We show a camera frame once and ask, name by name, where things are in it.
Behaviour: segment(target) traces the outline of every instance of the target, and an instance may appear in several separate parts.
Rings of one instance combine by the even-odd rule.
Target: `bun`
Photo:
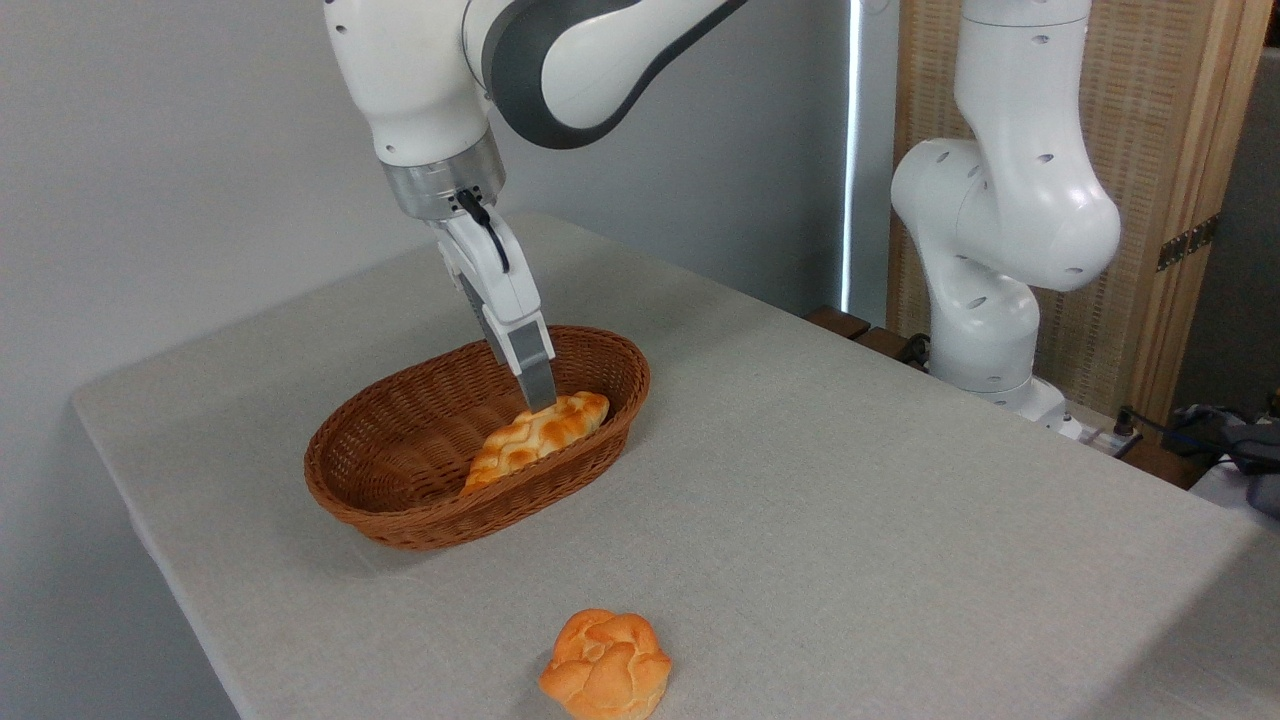
[[[608,413],[608,397],[585,391],[562,395],[556,398],[556,405],[539,413],[525,410],[484,441],[471,461],[462,495],[470,495],[591,434]]]
[[[635,614],[584,610],[556,638],[538,687],[575,720],[644,720],[663,693],[671,659]]]

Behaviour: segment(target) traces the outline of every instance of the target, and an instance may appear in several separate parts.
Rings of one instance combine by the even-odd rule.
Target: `white wall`
[[[590,149],[499,128],[503,208],[788,310],[831,301],[846,13],[753,0]],[[317,0],[0,17],[0,716],[230,717],[68,398],[425,231],[396,209]]]

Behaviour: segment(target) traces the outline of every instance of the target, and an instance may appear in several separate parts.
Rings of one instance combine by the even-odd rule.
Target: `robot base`
[[[1068,414],[1066,398],[1062,392],[1039,378],[1033,377],[1021,386],[1005,392],[975,392],[974,395],[1071,439],[1080,439],[1080,434],[1084,432],[1079,420]]]

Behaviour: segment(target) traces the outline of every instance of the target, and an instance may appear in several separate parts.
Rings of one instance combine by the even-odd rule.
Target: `metal hinge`
[[[1217,215],[1213,215],[1161,246],[1156,272],[1166,270],[1171,265],[1181,263],[1188,255],[1193,255],[1201,247],[1213,242],[1213,236],[1217,233]]]

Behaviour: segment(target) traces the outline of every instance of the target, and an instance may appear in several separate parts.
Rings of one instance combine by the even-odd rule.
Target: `cable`
[[[1253,438],[1242,438],[1242,439],[1238,439],[1235,442],[1229,443],[1226,446],[1226,447],[1230,448],[1228,452],[1231,452],[1234,455],[1240,455],[1240,451],[1236,450],[1236,447],[1239,447],[1239,446],[1242,446],[1242,445],[1244,445],[1247,442],[1252,442],[1252,443],[1256,443],[1256,445],[1262,445],[1262,446],[1266,446],[1266,447],[1280,447],[1280,442],[1270,442],[1270,441],[1265,441],[1265,439],[1253,439]],[[1204,443],[1197,441],[1197,445],[1204,445]],[[1216,447],[1199,447],[1197,450],[1172,451],[1172,452],[1174,452],[1174,455],[1176,455],[1179,457],[1187,457],[1188,460],[1192,459],[1192,457],[1196,457],[1197,455],[1221,455],[1221,452],[1219,452],[1219,450]],[[1220,462],[1222,462],[1222,460],[1219,460],[1217,462],[1215,462],[1215,465],[1217,465]]]
[[[929,363],[929,336],[924,333],[915,333],[906,340],[906,345],[902,346],[902,352],[899,354],[899,360],[902,363],[916,361],[920,365],[927,365]]]
[[[1249,452],[1242,452],[1239,450],[1234,450],[1233,447],[1221,446],[1221,445],[1217,445],[1215,442],[1208,442],[1208,441],[1203,441],[1203,439],[1196,439],[1193,437],[1184,436],[1184,434],[1181,434],[1181,433],[1179,433],[1179,432],[1176,432],[1174,429],[1166,428],[1165,425],[1161,425],[1160,423],[1157,423],[1157,421],[1155,421],[1155,420],[1152,420],[1149,418],[1143,416],[1142,414],[1139,414],[1137,410],[1134,410],[1133,407],[1130,407],[1128,405],[1120,407],[1120,418],[1116,419],[1116,425],[1120,425],[1121,423],[1126,423],[1128,424],[1128,423],[1132,423],[1133,420],[1138,420],[1143,425],[1147,425],[1148,428],[1151,428],[1151,429],[1153,429],[1153,430],[1156,430],[1156,432],[1158,432],[1158,433],[1161,433],[1161,434],[1164,434],[1166,437],[1171,437],[1174,439],[1185,442],[1188,445],[1196,445],[1196,446],[1203,447],[1206,450],[1211,450],[1213,452],[1217,452],[1219,455],[1230,455],[1234,460],[1247,460],[1249,462],[1257,462],[1258,465],[1262,465],[1263,468],[1271,468],[1271,469],[1275,469],[1276,471],[1280,471],[1280,462],[1277,462],[1275,457],[1266,457],[1266,456],[1262,456],[1262,455],[1253,455],[1253,454],[1249,454]],[[1242,445],[1244,442],[1257,442],[1258,445],[1265,445],[1265,446],[1275,446],[1275,445],[1277,445],[1277,443],[1272,443],[1272,442],[1244,439],[1244,441],[1239,441],[1239,442],[1233,443],[1233,446],[1234,445]]]
[[[1203,423],[1210,418],[1221,418],[1229,425],[1233,424],[1233,420],[1235,424],[1244,423],[1242,420],[1244,413],[1222,405],[1188,405],[1187,407],[1174,410],[1174,416],[1179,418],[1172,428],[1175,430]]]

